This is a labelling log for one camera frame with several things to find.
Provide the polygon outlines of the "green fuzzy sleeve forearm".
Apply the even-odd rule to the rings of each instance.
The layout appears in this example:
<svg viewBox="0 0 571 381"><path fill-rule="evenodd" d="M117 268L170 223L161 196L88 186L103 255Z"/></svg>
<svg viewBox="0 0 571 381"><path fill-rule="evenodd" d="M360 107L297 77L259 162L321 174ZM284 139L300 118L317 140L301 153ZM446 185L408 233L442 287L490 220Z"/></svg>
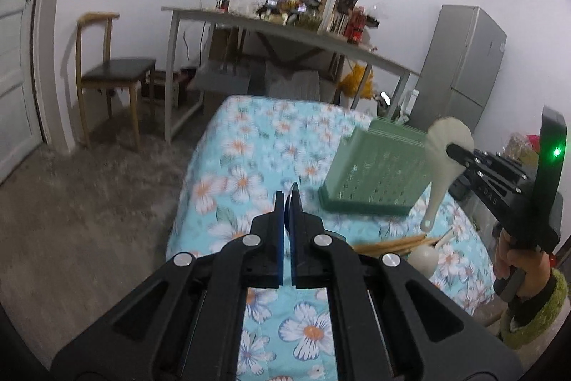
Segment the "green fuzzy sleeve forearm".
<svg viewBox="0 0 571 381"><path fill-rule="evenodd" d="M552 269L545 287L534 297L515 297L502 313L497 335L511 349L529 345L553 326L560 327L570 311L568 284L559 270Z"/></svg>

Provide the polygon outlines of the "person right hand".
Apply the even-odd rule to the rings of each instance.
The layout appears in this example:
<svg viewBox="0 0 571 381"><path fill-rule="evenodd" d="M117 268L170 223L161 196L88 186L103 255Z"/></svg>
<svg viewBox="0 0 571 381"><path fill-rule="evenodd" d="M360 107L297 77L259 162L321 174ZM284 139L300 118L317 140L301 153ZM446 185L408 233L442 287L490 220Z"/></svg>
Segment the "person right hand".
<svg viewBox="0 0 571 381"><path fill-rule="evenodd" d="M551 277L550 257L543 250L513 249L515 240L502 230L495 250L494 272L498 279L508 279L512 267L525 272L524 282L517 291L522 299L539 294Z"/></svg>

